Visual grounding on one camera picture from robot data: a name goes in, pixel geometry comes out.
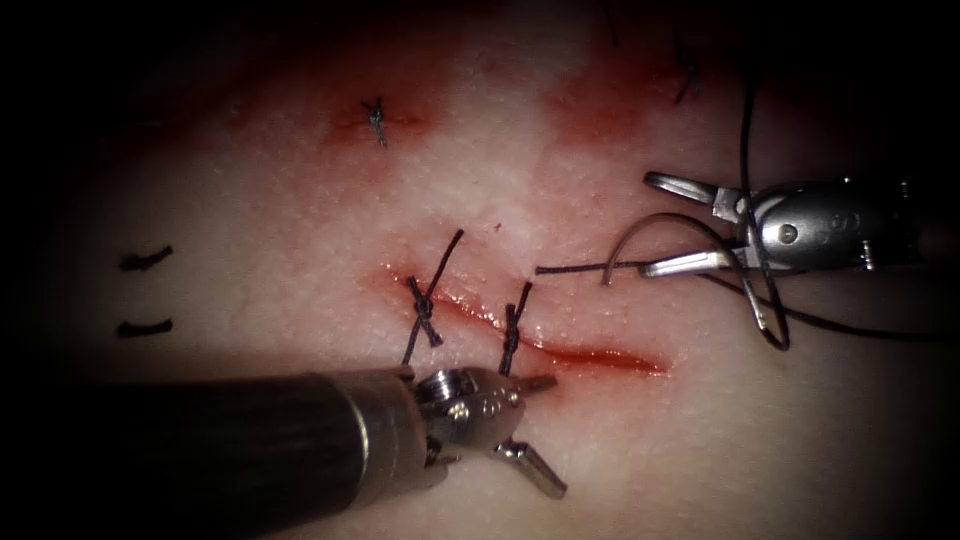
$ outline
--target skin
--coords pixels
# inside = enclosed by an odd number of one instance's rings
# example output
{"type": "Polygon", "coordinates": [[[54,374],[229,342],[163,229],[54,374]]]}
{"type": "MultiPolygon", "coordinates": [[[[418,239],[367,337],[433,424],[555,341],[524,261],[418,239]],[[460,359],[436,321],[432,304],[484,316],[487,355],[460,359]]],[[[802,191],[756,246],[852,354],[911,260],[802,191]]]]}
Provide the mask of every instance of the skin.
{"type": "MultiPolygon", "coordinates": [[[[549,500],[503,464],[476,458],[432,490],[277,538],[835,537],[931,527],[922,507],[938,495],[930,480],[942,478],[943,347],[793,323],[794,345],[780,353],[742,298],[694,277],[622,270],[602,288],[597,273],[534,276],[536,265],[605,260],[621,231],[654,212],[732,233],[640,178],[663,170],[738,185],[743,93],[730,51],[749,43],[750,13],[613,4],[614,48],[591,2],[428,11],[391,19],[397,13],[373,10],[365,24],[315,40],[290,21],[323,27],[316,12],[226,19],[123,87],[133,105],[123,122],[96,127],[99,144],[86,156],[95,159],[62,188],[69,197],[45,236],[46,268],[70,271],[42,272],[28,288],[44,321],[30,335],[71,351],[63,378],[395,365],[415,317],[403,280],[425,286],[463,228],[435,296],[445,344],[430,349],[421,336],[412,365],[421,376],[495,367],[504,306],[532,281],[515,372],[554,373],[560,385],[528,401],[516,438],[570,485],[566,498],[549,500]],[[674,28],[701,68],[700,95],[680,104],[686,71],[674,63],[674,28]],[[264,60],[277,50],[286,61],[264,60]],[[378,77],[401,73],[405,50],[420,62],[410,77],[378,77]],[[590,71],[597,51],[637,63],[590,71]],[[435,70],[418,71],[431,55],[435,70]],[[354,59],[362,70],[348,65],[354,59]],[[622,76],[631,65],[640,75],[622,76]],[[608,102],[609,85],[622,109],[608,102]],[[201,95],[178,98],[191,88],[201,95]],[[378,94],[387,149],[359,106],[378,94]],[[418,126],[417,114],[437,122],[418,126]],[[174,254],[148,272],[114,270],[120,255],[166,244],[174,254]],[[166,317],[169,334],[112,332],[123,320],[166,317]],[[585,351],[617,351],[658,372],[598,365],[585,351]]],[[[804,38],[770,35],[770,49],[803,54],[771,55],[755,110],[754,187],[889,176],[900,165],[892,149],[911,143],[902,129],[910,116],[842,62],[805,63],[829,56],[804,38]]],[[[79,131],[77,140],[92,139],[79,131]]],[[[657,225],[625,258],[706,245],[657,225]]],[[[943,330],[942,277],[837,272],[779,285],[792,307],[857,326],[943,330]]]]}

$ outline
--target silver metal instrument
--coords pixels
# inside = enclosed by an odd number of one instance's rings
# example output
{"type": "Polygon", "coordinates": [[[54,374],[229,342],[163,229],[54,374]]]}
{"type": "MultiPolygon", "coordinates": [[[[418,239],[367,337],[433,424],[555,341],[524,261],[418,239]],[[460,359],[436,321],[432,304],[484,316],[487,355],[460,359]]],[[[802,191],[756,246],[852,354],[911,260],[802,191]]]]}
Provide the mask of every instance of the silver metal instrument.
{"type": "Polygon", "coordinates": [[[427,430],[428,467],[479,453],[510,464],[548,497],[562,498],[567,485],[532,446],[513,440],[526,398],[556,384],[553,375],[516,378],[476,367],[427,377],[415,392],[427,430]]]}
{"type": "MultiPolygon", "coordinates": [[[[784,184],[751,193],[759,238],[744,218],[744,194],[670,174],[649,172],[654,189],[711,207],[714,217],[737,226],[727,240],[730,252],[748,270],[760,267],[760,250],[774,273],[860,267],[916,260],[916,238],[909,226],[904,182],[884,191],[843,178],[830,182],[784,184]]],[[[702,250],[652,261],[645,277],[701,274],[731,267],[721,250],[702,250]]]]}

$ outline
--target black suture thread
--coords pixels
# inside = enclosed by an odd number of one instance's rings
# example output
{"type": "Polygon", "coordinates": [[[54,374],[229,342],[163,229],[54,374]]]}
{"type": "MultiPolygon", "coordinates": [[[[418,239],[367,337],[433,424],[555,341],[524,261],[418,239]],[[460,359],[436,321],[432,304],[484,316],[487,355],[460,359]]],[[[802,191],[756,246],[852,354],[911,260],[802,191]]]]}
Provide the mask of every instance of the black suture thread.
{"type": "Polygon", "coordinates": [[[440,264],[437,266],[437,271],[433,274],[433,281],[431,281],[430,286],[427,287],[426,294],[428,298],[433,295],[433,290],[437,288],[437,282],[440,281],[440,276],[447,268],[447,261],[450,260],[450,254],[453,253],[453,248],[457,247],[457,244],[460,242],[461,238],[463,238],[463,229],[457,229],[457,233],[453,235],[453,240],[450,240],[447,250],[443,252],[443,258],[440,259],[440,264]]]}
{"type": "Polygon", "coordinates": [[[504,376],[510,375],[510,368],[513,364],[513,354],[517,352],[520,346],[520,316],[523,315],[523,308],[527,305],[527,296],[533,283],[529,281],[523,285],[523,293],[520,294],[520,303],[514,306],[507,304],[506,329],[503,339],[503,357],[500,359],[500,367],[497,371],[504,376]]]}
{"type": "Polygon", "coordinates": [[[440,334],[437,333],[436,329],[434,329],[433,325],[430,323],[430,317],[433,316],[433,301],[430,299],[430,297],[433,295],[434,289],[437,288],[437,283],[440,281],[440,276],[443,275],[443,271],[447,267],[447,261],[450,260],[450,255],[453,253],[453,249],[457,247],[457,243],[460,242],[462,237],[463,229],[457,229],[457,233],[453,235],[453,239],[447,245],[447,250],[444,251],[443,257],[440,259],[440,264],[437,266],[437,271],[433,274],[433,280],[430,282],[430,286],[427,287],[426,293],[420,291],[420,286],[417,284],[417,279],[415,277],[410,276],[407,278],[407,287],[409,287],[410,292],[413,293],[413,308],[417,312],[417,320],[414,321],[413,328],[410,330],[410,338],[407,340],[407,349],[403,353],[403,359],[400,360],[400,365],[402,366],[410,363],[410,358],[413,356],[413,348],[417,344],[417,335],[420,333],[421,328],[423,328],[424,333],[427,334],[427,338],[430,340],[431,347],[439,347],[440,345],[443,345],[443,338],[440,337],[440,334]]]}
{"type": "Polygon", "coordinates": [[[152,255],[142,257],[135,253],[124,255],[120,258],[120,264],[118,266],[121,272],[132,272],[134,270],[146,272],[153,265],[166,259],[170,255],[173,255],[173,247],[168,245],[152,255]]]}
{"type": "MultiPolygon", "coordinates": [[[[616,268],[638,268],[641,269],[644,266],[650,264],[649,261],[621,261],[616,264],[616,268]]],[[[606,269],[607,265],[604,263],[598,264],[584,264],[580,266],[566,266],[566,267],[537,267],[538,270],[543,269],[544,272],[538,272],[543,274],[567,274],[573,272],[593,272],[606,269]]],[[[733,283],[729,283],[721,278],[712,276],[710,274],[698,274],[696,277],[705,279],[710,283],[719,285],[728,291],[735,292],[741,296],[745,296],[743,289],[733,283]]],[[[770,300],[763,298],[762,296],[757,296],[757,299],[760,301],[764,307],[772,307],[770,300]]],[[[837,332],[839,334],[847,334],[850,336],[865,337],[872,339],[882,339],[886,341],[900,341],[904,343],[949,343],[956,341],[956,339],[951,339],[946,334],[938,334],[934,332],[899,332],[896,330],[874,330],[871,328],[859,328],[856,326],[850,326],[837,321],[832,321],[830,319],[820,317],[818,315],[813,315],[800,311],[798,309],[793,309],[787,306],[783,306],[784,314],[791,319],[800,321],[804,324],[813,326],[814,328],[819,328],[821,330],[827,330],[828,332],[837,332]]]]}
{"type": "Polygon", "coordinates": [[[620,46],[620,38],[617,37],[617,26],[613,21],[613,10],[610,9],[609,2],[600,2],[600,5],[603,6],[603,12],[607,16],[607,25],[610,27],[610,37],[613,40],[613,46],[620,46]]]}
{"type": "Polygon", "coordinates": [[[747,227],[753,235],[756,242],[757,260],[760,263],[760,275],[763,277],[764,285],[767,287],[767,293],[770,295],[770,309],[773,310],[774,319],[777,322],[777,328],[780,331],[780,337],[773,335],[769,328],[761,328],[760,333],[773,345],[774,348],[786,351],[790,348],[790,327],[787,325],[787,316],[784,312],[783,301],[780,299],[780,291],[777,290],[777,284],[770,273],[770,261],[767,250],[760,241],[760,229],[757,227],[757,216],[753,205],[753,196],[750,192],[750,127],[753,122],[753,105],[757,97],[757,74],[756,66],[746,66],[743,72],[744,79],[744,105],[743,120],[740,124],[740,186],[743,190],[744,211],[747,218],[747,227]]]}
{"type": "MultiPolygon", "coordinates": [[[[645,264],[644,261],[618,261],[614,263],[614,268],[638,268],[645,264]]],[[[533,274],[542,276],[544,274],[576,274],[578,272],[592,272],[594,270],[603,270],[607,267],[606,263],[582,264],[579,266],[538,266],[533,274]]]]}
{"type": "MultiPolygon", "coordinates": [[[[717,276],[711,276],[709,274],[701,274],[697,277],[703,278],[710,283],[714,283],[727,289],[728,291],[735,292],[739,295],[743,295],[743,289],[725,281],[722,278],[717,276]]],[[[763,297],[758,297],[760,303],[764,307],[772,307],[770,300],[767,300],[763,297]]],[[[837,321],[831,321],[830,319],[825,319],[817,315],[810,313],[805,313],[803,311],[792,309],[787,306],[783,306],[784,314],[787,317],[800,321],[802,323],[809,324],[810,326],[820,328],[822,330],[828,330],[831,332],[838,332],[841,334],[847,334],[851,336],[872,338],[872,339],[882,339],[888,341],[902,341],[905,343],[947,343],[950,338],[946,334],[937,334],[931,332],[898,332],[893,330],[874,330],[871,328],[857,328],[856,326],[850,326],[848,324],[840,323],[837,321]]]]}
{"type": "Polygon", "coordinates": [[[680,32],[676,29],[673,31],[673,48],[677,55],[677,63],[687,70],[687,78],[684,80],[683,86],[680,88],[680,91],[677,92],[677,97],[674,99],[674,103],[679,105],[687,94],[687,90],[690,89],[690,86],[693,86],[693,97],[700,95],[700,77],[697,75],[697,64],[694,63],[693,59],[687,54],[683,43],[680,41],[680,32]]]}
{"type": "Polygon", "coordinates": [[[417,280],[413,276],[407,278],[407,286],[410,287],[410,292],[413,293],[413,309],[417,312],[417,322],[420,323],[420,328],[423,328],[423,332],[427,334],[427,338],[430,340],[430,346],[439,347],[443,345],[443,338],[440,337],[440,334],[433,328],[433,324],[430,323],[430,318],[433,317],[433,300],[430,300],[429,296],[420,292],[420,286],[417,285],[417,280]]]}
{"type": "Polygon", "coordinates": [[[173,319],[167,319],[157,324],[130,324],[127,321],[120,323],[117,327],[117,337],[127,339],[133,337],[152,336],[154,334],[163,334],[173,330],[173,319]]]}

